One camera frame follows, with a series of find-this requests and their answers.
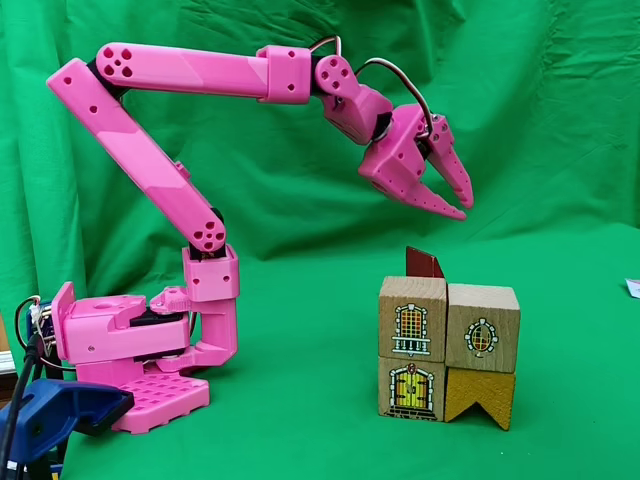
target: wire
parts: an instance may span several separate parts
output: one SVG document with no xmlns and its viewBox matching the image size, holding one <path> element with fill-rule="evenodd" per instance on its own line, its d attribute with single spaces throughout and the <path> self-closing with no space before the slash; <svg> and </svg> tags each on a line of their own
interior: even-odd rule
<svg viewBox="0 0 640 480">
<path fill-rule="evenodd" d="M 330 37 L 321 38 L 320 40 L 315 42 L 313 45 L 311 45 L 309 47 L 309 50 L 311 51 L 311 53 L 313 53 L 314 51 L 316 51 L 320 47 L 322 47 L 322 46 L 324 46 L 324 45 L 326 45 L 328 43 L 331 43 L 331 42 L 336 42 L 336 55 L 341 57 L 342 56 L 342 40 L 340 39 L 340 37 L 338 35 L 331 35 Z"/>
<path fill-rule="evenodd" d="M 23 348 L 23 350 L 27 349 L 27 344 L 25 343 L 24 338 L 22 338 L 22 332 L 20 331 L 20 315 L 22 314 L 22 310 L 24 309 L 25 305 L 27 305 L 27 303 L 32 302 L 37 306 L 37 305 L 40 305 L 40 300 L 41 300 L 40 295 L 31 295 L 29 298 L 23 300 L 20 303 L 20 305 L 18 305 L 18 308 L 16 308 L 16 313 L 15 313 L 15 316 L 13 317 L 13 327 L 15 328 L 15 331 L 16 331 L 16 338 L 18 339 L 18 343 Z M 40 361 L 51 368 L 62 370 L 63 372 L 76 371 L 74 367 L 63 367 L 62 365 L 56 365 L 55 363 L 50 362 L 46 358 L 41 357 Z"/>
<path fill-rule="evenodd" d="M 43 367 L 43 363 L 41 362 L 41 359 L 38 359 L 38 361 L 35 364 L 35 367 L 33 369 L 33 376 L 31 377 L 31 381 L 35 382 L 36 380 L 38 380 L 41 376 L 42 376 L 42 367 Z"/>
<path fill-rule="evenodd" d="M 24 478 L 24 465 L 16 465 L 16 480 L 22 480 Z"/>
<path fill-rule="evenodd" d="M 415 99 L 420 104 L 420 107 L 422 108 L 422 112 L 424 113 L 424 118 L 427 122 L 427 132 L 421 135 L 418 135 L 418 138 L 426 138 L 429 135 L 431 135 L 431 132 L 433 132 L 433 119 L 431 118 L 431 111 L 429 110 L 429 106 L 427 105 L 427 102 L 422 96 L 422 94 L 420 93 L 420 91 L 411 82 L 411 80 L 409 80 L 409 77 L 407 77 L 407 74 L 404 73 L 398 66 L 394 65 L 389 60 L 385 60 L 384 58 L 378 58 L 378 57 L 370 58 L 369 60 L 364 62 L 364 64 L 360 68 L 358 68 L 355 71 L 356 77 L 360 74 L 360 72 L 362 72 L 362 70 L 364 70 L 369 65 L 373 65 L 373 64 L 382 65 L 383 67 L 386 67 L 389 70 L 391 70 L 402 81 L 404 86 L 409 89 L 411 94 L 415 97 Z"/>
<path fill-rule="evenodd" d="M 39 350 L 44 350 L 44 343 L 40 334 L 36 333 L 31 336 L 25 350 L 27 350 L 27 354 L 24 357 L 24 367 L 22 368 L 22 372 L 20 372 L 13 396 L 11 397 L 11 405 L 7 415 L 7 426 L 2 435 L 2 441 L 0 442 L 0 480 L 6 480 L 7 478 L 7 463 L 11 455 L 11 445 L 13 444 L 13 437 L 16 433 L 16 425 L 18 423 L 24 389 L 29 381 L 31 369 L 39 357 Z"/>
<path fill-rule="evenodd" d="M 189 331 L 189 337 L 192 337 L 193 332 L 196 330 L 197 319 L 198 319 L 198 312 L 191 312 L 191 329 Z"/>
<path fill-rule="evenodd" d="M 16 308 L 16 314 L 13 317 L 13 326 L 16 330 L 16 337 L 18 339 L 18 343 L 20 344 L 23 350 L 27 349 L 27 344 L 24 342 L 24 339 L 22 338 L 22 333 L 20 333 L 20 315 L 22 314 L 22 309 L 24 308 L 24 306 L 29 302 L 32 302 L 35 305 L 40 305 L 40 295 L 31 295 L 26 300 L 23 300 L 22 303 L 18 305 L 18 308 Z"/>
</svg>

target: toy house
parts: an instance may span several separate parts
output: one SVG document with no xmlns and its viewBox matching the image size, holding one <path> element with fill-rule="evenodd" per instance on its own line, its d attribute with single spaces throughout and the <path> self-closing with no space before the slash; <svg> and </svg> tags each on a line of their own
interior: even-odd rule
<svg viewBox="0 0 640 480">
<path fill-rule="evenodd" d="M 511 425 L 520 307 L 513 289 L 448 284 L 435 257 L 407 248 L 406 276 L 379 296 L 380 415 L 449 422 L 479 404 Z"/>
</svg>

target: painted window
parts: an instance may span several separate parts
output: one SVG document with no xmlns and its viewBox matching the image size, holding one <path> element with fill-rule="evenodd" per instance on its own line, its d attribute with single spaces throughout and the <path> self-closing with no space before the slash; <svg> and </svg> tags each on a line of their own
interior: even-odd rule
<svg viewBox="0 0 640 480">
<path fill-rule="evenodd" d="M 498 342 L 496 329 L 487 322 L 486 318 L 481 318 L 469 325 L 464 339 L 467 341 L 467 348 L 475 352 L 476 357 L 482 357 L 483 353 L 493 352 L 495 344 Z"/>
<path fill-rule="evenodd" d="M 412 303 L 396 308 L 396 334 L 394 353 L 430 355 L 427 338 L 427 309 Z"/>
</svg>

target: robotic arm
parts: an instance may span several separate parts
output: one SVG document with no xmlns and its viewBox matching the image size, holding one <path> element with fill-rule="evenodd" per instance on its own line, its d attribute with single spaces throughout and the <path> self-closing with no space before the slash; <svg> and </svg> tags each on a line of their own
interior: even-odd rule
<svg viewBox="0 0 640 480">
<path fill-rule="evenodd" d="M 237 351 L 238 259 L 227 243 L 223 219 L 190 182 L 184 165 L 174 163 L 122 107 L 128 89 L 290 105 L 318 97 L 327 120 L 366 146 L 359 173 L 384 195 L 464 220 L 464 212 L 421 183 L 429 161 L 462 205 L 472 207 L 471 183 L 453 150 L 446 119 L 429 112 L 406 77 L 418 104 L 394 109 L 358 81 L 360 71 L 340 55 L 339 39 L 336 54 L 314 55 L 324 43 L 267 46 L 255 57 L 110 43 L 94 61 L 71 60 L 48 79 L 49 88 L 190 245 L 182 252 L 186 286 L 167 287 L 148 305 L 145 297 L 131 295 L 76 300 L 71 283 L 51 304 L 58 356 L 76 366 L 78 380 L 134 393 L 136 407 L 116 429 L 144 432 L 208 404 L 208 385 L 201 380 L 191 379 L 179 392 L 168 382 L 183 382 L 175 378 L 182 379 L 179 372 L 185 369 L 222 365 Z M 190 345 L 189 312 L 199 313 L 202 321 L 202 341 L 195 346 Z M 151 398 L 137 393 L 136 385 L 157 385 L 160 378 L 169 394 Z"/>
</svg>

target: green backdrop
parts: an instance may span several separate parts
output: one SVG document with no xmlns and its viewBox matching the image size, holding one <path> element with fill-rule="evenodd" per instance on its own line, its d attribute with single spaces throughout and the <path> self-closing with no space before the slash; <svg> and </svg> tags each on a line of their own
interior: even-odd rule
<svg viewBox="0 0 640 480">
<path fill-rule="evenodd" d="M 640 304 L 623 279 L 640 276 L 639 25 L 637 1 L 612 0 L 2 0 L 8 330 L 20 300 L 64 281 L 79 296 L 182 282 L 184 240 L 45 87 L 111 41 L 253 55 L 338 33 L 352 65 L 397 63 L 448 117 L 476 197 L 463 223 L 388 201 L 317 100 L 127 94 L 225 216 L 240 351 L 200 374 L 210 407 L 149 435 L 74 436 L 64 477 L 631 478 Z M 361 79 L 412 101 L 381 67 Z M 510 432 L 481 415 L 377 415 L 377 293 L 404 273 L 406 245 L 436 254 L 449 281 L 515 288 Z"/>
</svg>

